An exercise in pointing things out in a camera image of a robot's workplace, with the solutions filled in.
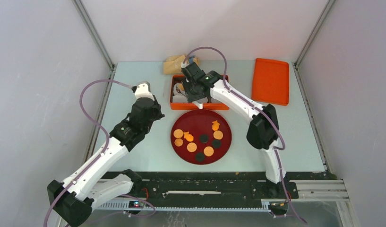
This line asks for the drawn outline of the orange cookie box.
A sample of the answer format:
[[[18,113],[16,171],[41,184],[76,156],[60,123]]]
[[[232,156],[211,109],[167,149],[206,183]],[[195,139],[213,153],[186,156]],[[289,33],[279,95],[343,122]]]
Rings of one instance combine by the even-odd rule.
[[[172,110],[195,110],[198,107],[194,103],[188,103],[184,96],[182,88],[183,75],[173,75],[171,82],[170,107]],[[208,110],[229,110],[229,107],[220,101],[213,98],[204,98],[199,102],[202,103],[204,109]]]

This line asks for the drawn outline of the orange fish shaped cookie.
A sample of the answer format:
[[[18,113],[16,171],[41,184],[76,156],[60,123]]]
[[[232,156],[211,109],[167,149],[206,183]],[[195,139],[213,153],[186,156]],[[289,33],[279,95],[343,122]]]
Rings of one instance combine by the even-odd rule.
[[[193,142],[194,141],[194,136],[190,134],[190,132],[184,132],[183,133],[183,138],[188,141],[188,142]]]
[[[218,121],[213,121],[212,122],[212,130],[213,131],[218,131],[220,127],[220,123]]]

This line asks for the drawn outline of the dark red round plate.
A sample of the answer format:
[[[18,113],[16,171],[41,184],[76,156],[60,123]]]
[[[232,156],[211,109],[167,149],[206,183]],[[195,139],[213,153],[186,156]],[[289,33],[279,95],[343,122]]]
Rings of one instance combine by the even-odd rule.
[[[208,165],[223,158],[232,144],[232,131],[219,113],[197,109],[182,114],[173,124],[170,143],[184,161]]]

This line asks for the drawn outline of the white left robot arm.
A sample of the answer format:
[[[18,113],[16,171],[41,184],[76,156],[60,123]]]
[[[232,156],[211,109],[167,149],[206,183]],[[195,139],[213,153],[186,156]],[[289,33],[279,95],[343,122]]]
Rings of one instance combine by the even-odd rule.
[[[145,138],[154,121],[163,117],[154,96],[137,98],[127,117],[115,125],[105,143],[73,176],[49,183],[47,191],[52,209],[70,227],[78,227],[107,201],[124,194],[138,196],[142,191],[142,178],[131,169],[104,183],[99,180]]]

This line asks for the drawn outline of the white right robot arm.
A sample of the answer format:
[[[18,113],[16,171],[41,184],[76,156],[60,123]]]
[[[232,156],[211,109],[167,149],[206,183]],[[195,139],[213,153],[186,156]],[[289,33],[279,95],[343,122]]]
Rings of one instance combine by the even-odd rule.
[[[246,135],[248,143],[263,153],[266,178],[270,182],[267,191],[274,198],[286,192],[283,182],[286,171],[283,169],[279,150],[285,148],[279,132],[276,109],[273,105],[261,105],[232,87],[226,78],[215,71],[205,73],[196,63],[182,63],[181,72],[185,96],[189,103],[202,109],[203,98],[212,98],[225,104],[241,116],[249,125]]]

